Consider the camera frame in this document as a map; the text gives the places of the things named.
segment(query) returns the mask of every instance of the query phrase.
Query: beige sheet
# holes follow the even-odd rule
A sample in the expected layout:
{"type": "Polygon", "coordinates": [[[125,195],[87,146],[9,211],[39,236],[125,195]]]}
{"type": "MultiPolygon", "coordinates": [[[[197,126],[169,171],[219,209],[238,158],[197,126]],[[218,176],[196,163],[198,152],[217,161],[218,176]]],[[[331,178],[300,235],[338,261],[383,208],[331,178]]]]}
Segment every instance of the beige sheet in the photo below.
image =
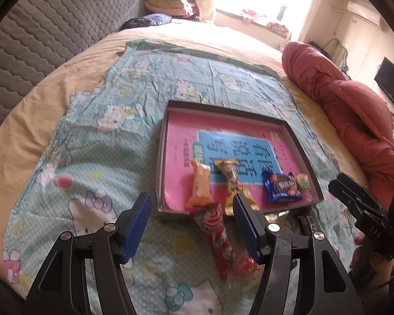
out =
{"type": "MultiPolygon", "coordinates": [[[[160,39],[184,47],[233,57],[251,64],[263,64],[284,76],[281,53],[264,43],[229,28],[179,20],[168,25],[137,28],[112,34],[60,66],[13,109],[0,127],[1,278],[4,278],[2,247],[7,218],[17,197],[34,172],[58,121],[64,116],[70,94],[93,90],[106,71],[124,52],[126,41],[137,38],[160,39]]],[[[284,81],[305,119],[318,136],[334,150],[341,171],[366,186],[363,171],[341,143],[320,106],[288,79],[284,78],[284,81]]]]}

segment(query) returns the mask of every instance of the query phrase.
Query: metal screw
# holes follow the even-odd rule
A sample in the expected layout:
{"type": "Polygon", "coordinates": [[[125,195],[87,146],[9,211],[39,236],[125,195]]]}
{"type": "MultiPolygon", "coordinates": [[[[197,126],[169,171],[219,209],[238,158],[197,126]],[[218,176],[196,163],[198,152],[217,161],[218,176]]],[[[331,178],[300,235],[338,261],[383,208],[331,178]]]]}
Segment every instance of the metal screw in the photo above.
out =
{"type": "Polygon", "coordinates": [[[112,232],[115,229],[116,229],[116,225],[113,224],[113,223],[106,224],[105,227],[104,227],[104,230],[107,231],[107,232],[112,232]]]}
{"type": "Polygon", "coordinates": [[[325,236],[321,232],[315,232],[314,238],[318,239],[318,240],[323,240],[325,238],[325,236]]]}
{"type": "Polygon", "coordinates": [[[70,232],[63,232],[63,233],[61,233],[61,235],[60,235],[60,238],[61,238],[62,240],[68,240],[68,239],[70,239],[70,237],[71,237],[71,233],[70,233],[70,232]]]}
{"type": "Polygon", "coordinates": [[[268,229],[269,229],[271,232],[277,232],[277,231],[280,230],[280,226],[277,225],[277,224],[269,224],[269,225],[268,225],[268,229]]]}

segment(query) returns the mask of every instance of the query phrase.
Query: hello kitty bedsheet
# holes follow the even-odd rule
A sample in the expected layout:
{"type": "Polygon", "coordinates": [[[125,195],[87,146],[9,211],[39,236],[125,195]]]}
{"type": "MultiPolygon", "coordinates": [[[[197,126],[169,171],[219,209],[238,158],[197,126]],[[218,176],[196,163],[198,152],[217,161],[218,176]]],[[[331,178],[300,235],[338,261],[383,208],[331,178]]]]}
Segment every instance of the hello kitty bedsheet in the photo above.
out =
{"type": "MultiPolygon", "coordinates": [[[[131,41],[92,93],[77,93],[35,173],[9,216],[3,267],[26,297],[58,235],[93,233],[131,208],[141,191],[155,200],[160,126],[170,99],[217,104],[285,119],[310,158],[325,195],[314,208],[318,225],[348,267],[356,235],[345,208],[332,200],[336,168],[299,113],[278,75],[267,67],[184,47],[131,41]]],[[[161,223],[156,207],[136,256],[122,267],[138,314],[248,314],[256,288],[220,281],[210,246],[193,223],[161,223]]],[[[297,230],[289,218],[288,226],[297,230]]],[[[226,225],[237,249],[234,223],[226,225]]],[[[86,262],[89,299],[101,314],[93,265],[86,262]]],[[[297,271],[289,287],[292,311],[297,271]]]]}

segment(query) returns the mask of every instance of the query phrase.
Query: red blanket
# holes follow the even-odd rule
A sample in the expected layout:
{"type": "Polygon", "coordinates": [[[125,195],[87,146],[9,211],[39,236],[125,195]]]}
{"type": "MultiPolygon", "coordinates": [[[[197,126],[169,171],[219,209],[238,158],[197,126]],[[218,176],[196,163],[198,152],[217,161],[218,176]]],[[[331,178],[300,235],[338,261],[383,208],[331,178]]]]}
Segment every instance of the red blanket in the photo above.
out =
{"type": "Polygon", "coordinates": [[[345,80],[309,45],[288,43],[282,65],[288,77],[322,106],[343,144],[360,162],[369,190],[388,208],[394,193],[393,118],[383,99],[366,85],[345,80]]]}

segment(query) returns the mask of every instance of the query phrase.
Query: yellow wrapper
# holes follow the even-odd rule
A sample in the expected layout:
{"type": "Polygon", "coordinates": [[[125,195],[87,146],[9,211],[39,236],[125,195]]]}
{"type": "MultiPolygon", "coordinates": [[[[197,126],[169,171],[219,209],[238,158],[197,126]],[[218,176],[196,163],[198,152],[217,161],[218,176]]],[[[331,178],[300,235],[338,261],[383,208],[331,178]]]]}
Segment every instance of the yellow wrapper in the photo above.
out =
{"type": "Polygon", "coordinates": [[[259,210],[257,203],[255,202],[254,198],[252,197],[251,193],[249,192],[248,188],[245,187],[240,182],[240,176],[238,174],[238,161],[235,159],[223,159],[223,160],[216,160],[215,166],[219,168],[223,175],[226,177],[226,184],[228,186],[228,193],[229,195],[226,197],[225,203],[225,212],[228,216],[232,216],[234,214],[232,210],[232,202],[234,196],[238,193],[243,193],[244,196],[247,198],[249,204],[251,205],[252,209],[259,210]]]}
{"type": "Polygon", "coordinates": [[[194,169],[193,194],[186,203],[186,208],[205,206],[212,203],[210,196],[210,167],[198,161],[190,160],[194,169]]]}

